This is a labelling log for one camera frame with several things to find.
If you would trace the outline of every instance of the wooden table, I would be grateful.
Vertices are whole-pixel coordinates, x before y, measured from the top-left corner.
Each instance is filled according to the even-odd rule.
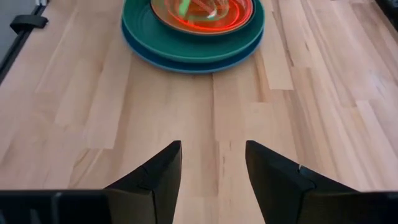
[[[0,188],[101,188],[181,139],[175,223],[264,223],[254,139],[358,190],[397,190],[398,33],[373,0],[262,2],[254,56],[191,76],[132,54],[122,0],[53,0],[0,87]]]

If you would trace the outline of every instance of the green object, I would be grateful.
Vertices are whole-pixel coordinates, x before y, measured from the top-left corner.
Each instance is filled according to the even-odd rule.
[[[180,6],[178,7],[178,13],[180,14],[180,16],[185,17],[190,4],[191,0],[182,0]]]
[[[220,37],[183,34],[157,20],[148,0],[126,0],[123,21],[132,35],[151,52],[176,62],[208,63],[232,57],[253,43],[264,26],[264,10],[254,0],[256,12],[242,29]]]

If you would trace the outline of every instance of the black clamp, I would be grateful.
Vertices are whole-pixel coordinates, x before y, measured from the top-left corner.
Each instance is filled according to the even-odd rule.
[[[38,15],[19,15],[14,18],[10,27],[18,34],[20,31],[32,30],[34,28],[43,29],[48,22],[49,20],[46,17]]]

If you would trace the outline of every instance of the black plastic part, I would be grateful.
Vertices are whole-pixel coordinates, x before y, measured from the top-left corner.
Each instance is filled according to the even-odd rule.
[[[174,141],[104,190],[0,191],[0,224],[171,224],[181,164]]]
[[[376,0],[376,2],[394,28],[398,30],[398,0]]]
[[[44,12],[45,6],[36,6],[35,9],[32,11],[32,15],[41,15]],[[24,46],[27,38],[29,37],[30,33],[32,32],[33,28],[29,28],[27,30],[23,30],[18,33],[18,36],[15,38],[14,42],[12,43],[11,47],[8,49],[6,55],[1,60],[0,58],[0,85],[2,81],[5,79],[8,71],[10,70],[12,64],[14,63],[15,59],[17,58],[19,52],[21,51],[22,47]]]
[[[398,192],[306,194],[299,224],[398,223]]]
[[[398,192],[357,192],[255,141],[246,164],[267,224],[398,223]]]
[[[107,189],[150,192],[156,224],[171,224],[180,188],[181,164],[181,142],[174,141],[135,171],[107,186]]]
[[[304,193],[315,188],[299,165],[254,141],[246,142],[246,165],[266,223],[296,223]]]
[[[19,15],[14,18],[10,27],[16,34],[19,34],[20,31],[28,31],[35,28],[43,29],[48,21],[46,17],[38,15]]]

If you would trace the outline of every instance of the butcher block countertop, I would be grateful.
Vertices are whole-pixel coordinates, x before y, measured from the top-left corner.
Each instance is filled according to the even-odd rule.
[[[248,139],[398,190],[398,33],[373,0],[261,0],[259,50],[184,75],[134,55],[123,0],[53,0],[0,86],[0,189],[95,189],[182,140],[174,223],[264,223]]]

